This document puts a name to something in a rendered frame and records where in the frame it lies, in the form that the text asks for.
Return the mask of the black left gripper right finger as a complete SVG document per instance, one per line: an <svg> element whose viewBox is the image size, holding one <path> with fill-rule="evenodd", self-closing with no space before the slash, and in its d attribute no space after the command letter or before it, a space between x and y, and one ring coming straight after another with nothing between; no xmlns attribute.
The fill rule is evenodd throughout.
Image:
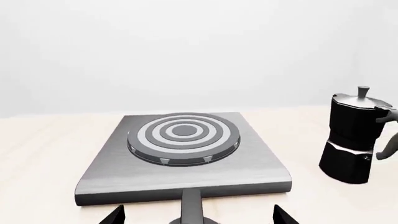
<svg viewBox="0 0 398 224"><path fill-rule="evenodd" d="M278 205L274 205L272 219L274 224L299 224L299 222Z"/></svg>

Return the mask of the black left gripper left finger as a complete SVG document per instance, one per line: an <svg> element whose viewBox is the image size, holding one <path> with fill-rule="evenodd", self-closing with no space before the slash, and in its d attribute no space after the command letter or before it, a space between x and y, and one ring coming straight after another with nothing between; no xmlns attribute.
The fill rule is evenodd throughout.
<svg viewBox="0 0 398 224"><path fill-rule="evenodd" d="M124 205L115 208L108 216L106 216L99 224L125 224L126 215Z"/></svg>

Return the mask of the grey stove knob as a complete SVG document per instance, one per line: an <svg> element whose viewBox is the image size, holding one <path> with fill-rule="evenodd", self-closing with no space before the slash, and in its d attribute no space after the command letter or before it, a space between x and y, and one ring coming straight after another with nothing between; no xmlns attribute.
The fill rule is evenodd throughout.
<svg viewBox="0 0 398 224"><path fill-rule="evenodd" d="M201 192L199 189L183 189L180 218L169 224L219 224L203 216Z"/></svg>

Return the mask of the grey single-burner stove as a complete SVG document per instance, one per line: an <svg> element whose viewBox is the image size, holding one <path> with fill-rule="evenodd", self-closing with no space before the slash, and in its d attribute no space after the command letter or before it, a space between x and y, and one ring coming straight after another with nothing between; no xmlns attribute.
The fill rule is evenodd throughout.
<svg viewBox="0 0 398 224"><path fill-rule="evenodd" d="M237 112L126 115L75 188L79 206L290 192L292 178Z"/></svg>

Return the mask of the black moka pot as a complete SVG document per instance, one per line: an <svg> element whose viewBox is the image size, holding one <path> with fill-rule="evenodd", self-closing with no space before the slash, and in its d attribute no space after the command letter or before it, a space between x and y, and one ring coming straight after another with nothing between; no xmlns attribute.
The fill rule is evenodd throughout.
<svg viewBox="0 0 398 224"><path fill-rule="evenodd" d="M369 180L372 159L384 160L398 151L398 133L381 152L374 153L376 140L384 125L398 123L398 110L391 104L367 96L369 87L359 86L357 95L332 96L330 133L319 162L329 177L347 184L365 184Z"/></svg>

